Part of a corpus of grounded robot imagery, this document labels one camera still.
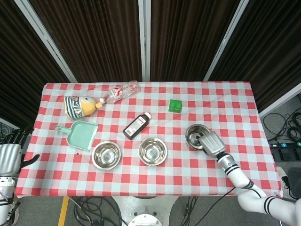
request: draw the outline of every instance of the red and white checkered tablecloth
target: red and white checkered tablecloth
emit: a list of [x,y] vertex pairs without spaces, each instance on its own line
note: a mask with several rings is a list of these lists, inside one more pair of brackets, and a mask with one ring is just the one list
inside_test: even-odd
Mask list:
[[[113,105],[104,105],[82,118],[99,125],[93,147],[102,141],[117,143],[122,152],[111,170],[97,169],[90,152],[68,146],[66,134],[55,125],[70,127],[63,110],[64,96],[99,97],[116,83],[45,85],[34,132],[25,159],[38,161],[21,170],[18,195],[222,195],[233,184],[215,159],[194,151],[185,142],[186,129],[195,123],[214,130],[246,175],[267,195],[281,191],[280,179],[258,116],[248,82],[142,82],[141,92]],[[168,111],[170,99],[181,100],[181,113]],[[128,140],[122,130],[138,115],[149,112],[149,125]],[[159,166],[144,165],[139,144],[157,137],[168,148]],[[232,194],[239,194],[235,189]]]

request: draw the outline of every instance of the yellow plush toy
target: yellow plush toy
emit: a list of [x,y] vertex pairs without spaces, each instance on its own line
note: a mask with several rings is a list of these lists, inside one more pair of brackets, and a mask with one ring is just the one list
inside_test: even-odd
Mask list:
[[96,103],[92,97],[65,97],[64,108],[65,113],[71,119],[79,119],[90,115],[96,109],[101,108],[101,103]]

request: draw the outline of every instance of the metal bowl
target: metal bowl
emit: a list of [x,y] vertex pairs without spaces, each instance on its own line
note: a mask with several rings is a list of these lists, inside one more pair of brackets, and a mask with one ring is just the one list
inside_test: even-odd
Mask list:
[[139,146],[139,157],[148,166],[157,166],[167,157],[167,147],[158,138],[148,138]]
[[102,170],[110,170],[115,167],[121,158],[121,151],[117,144],[104,141],[98,144],[92,152],[93,164]]
[[186,130],[186,143],[194,150],[204,150],[198,139],[207,133],[210,133],[210,130],[206,126],[201,124],[193,124]]

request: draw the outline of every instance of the green toy block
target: green toy block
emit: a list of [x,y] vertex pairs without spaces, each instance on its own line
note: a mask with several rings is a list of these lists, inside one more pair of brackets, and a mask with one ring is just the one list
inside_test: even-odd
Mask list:
[[169,102],[169,112],[180,113],[182,110],[182,101],[181,100],[170,100]]

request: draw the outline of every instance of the dark brown curtain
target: dark brown curtain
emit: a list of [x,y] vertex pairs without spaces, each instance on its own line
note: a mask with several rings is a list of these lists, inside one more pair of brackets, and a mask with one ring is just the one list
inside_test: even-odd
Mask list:
[[152,0],[151,81],[202,81],[239,0]]
[[13,0],[0,1],[0,117],[33,126],[43,87],[69,82]]
[[136,0],[30,0],[78,82],[142,80]]
[[301,1],[252,0],[211,81],[250,81],[259,112],[301,82]]

